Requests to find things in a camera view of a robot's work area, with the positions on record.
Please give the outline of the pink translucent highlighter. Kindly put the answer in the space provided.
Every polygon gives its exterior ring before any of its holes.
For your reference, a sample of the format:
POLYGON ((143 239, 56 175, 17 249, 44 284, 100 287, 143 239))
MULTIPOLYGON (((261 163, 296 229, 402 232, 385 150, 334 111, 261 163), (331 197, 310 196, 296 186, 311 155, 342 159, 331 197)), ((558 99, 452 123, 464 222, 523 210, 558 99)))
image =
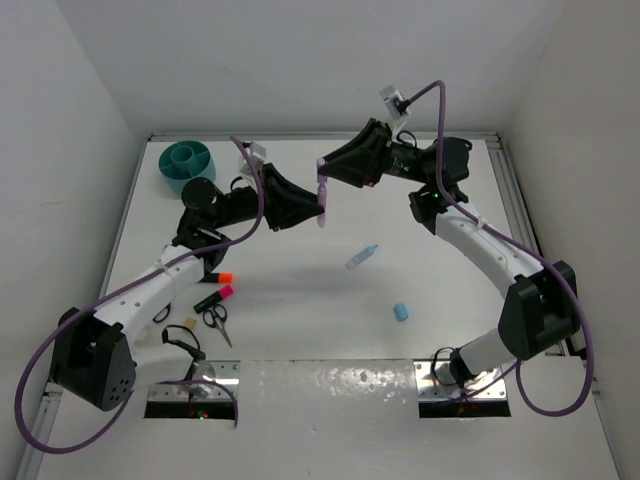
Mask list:
POLYGON ((323 212, 316 217, 316 221, 317 221, 317 225, 320 228, 324 228, 325 227, 325 225, 326 225, 326 210, 323 210, 323 212))

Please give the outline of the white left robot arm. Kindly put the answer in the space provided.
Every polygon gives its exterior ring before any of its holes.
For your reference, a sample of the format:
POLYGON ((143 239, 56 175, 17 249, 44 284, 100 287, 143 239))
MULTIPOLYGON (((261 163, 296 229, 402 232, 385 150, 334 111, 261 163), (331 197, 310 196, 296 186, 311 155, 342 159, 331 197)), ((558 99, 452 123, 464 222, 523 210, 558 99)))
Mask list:
POLYGON ((153 279, 86 313, 72 308, 63 315, 73 323, 54 342, 50 380, 110 411, 136 388, 187 378, 205 356, 199 348, 168 338, 159 347, 136 342, 184 290, 213 281, 228 250, 220 228, 263 217, 279 231, 325 212, 324 187, 307 191, 270 163, 259 167, 258 176, 260 191, 246 186, 228 193, 204 177, 190 180, 181 193, 185 211, 176 235, 148 270, 153 279))

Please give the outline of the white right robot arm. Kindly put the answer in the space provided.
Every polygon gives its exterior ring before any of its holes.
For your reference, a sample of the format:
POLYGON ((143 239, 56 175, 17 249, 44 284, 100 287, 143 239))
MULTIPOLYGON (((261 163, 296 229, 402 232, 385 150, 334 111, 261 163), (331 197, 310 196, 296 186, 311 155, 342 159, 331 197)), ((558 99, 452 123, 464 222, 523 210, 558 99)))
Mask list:
POLYGON ((466 256, 504 300, 495 329, 454 349, 440 377, 464 386, 512 360, 528 360, 579 328, 573 305, 542 263, 479 225, 479 213, 459 189, 469 175, 469 141, 447 137, 427 148, 395 141, 391 128, 371 119, 350 142, 317 162, 320 179, 362 188, 383 175, 420 183, 409 203, 417 223, 466 256))

